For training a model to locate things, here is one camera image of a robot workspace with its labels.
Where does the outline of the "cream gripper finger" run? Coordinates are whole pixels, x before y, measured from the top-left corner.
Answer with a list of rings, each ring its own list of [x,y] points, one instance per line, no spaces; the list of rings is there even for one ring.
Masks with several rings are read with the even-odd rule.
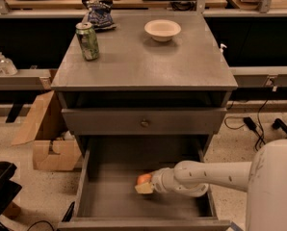
[[[150,182],[144,182],[135,186],[135,190],[139,194],[151,194],[154,188]]]

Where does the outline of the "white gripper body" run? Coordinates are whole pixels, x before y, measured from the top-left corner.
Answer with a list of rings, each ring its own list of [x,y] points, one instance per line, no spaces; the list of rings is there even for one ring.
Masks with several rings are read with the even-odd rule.
[[[151,186],[157,193],[173,193],[178,187],[172,168],[161,168],[153,171],[151,175]]]

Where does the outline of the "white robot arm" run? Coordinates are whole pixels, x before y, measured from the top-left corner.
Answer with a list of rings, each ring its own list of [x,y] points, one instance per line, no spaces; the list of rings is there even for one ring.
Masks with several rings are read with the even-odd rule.
[[[181,161],[139,176],[135,190],[199,197],[210,185],[247,194],[247,231],[287,231],[287,140],[266,143],[250,162]]]

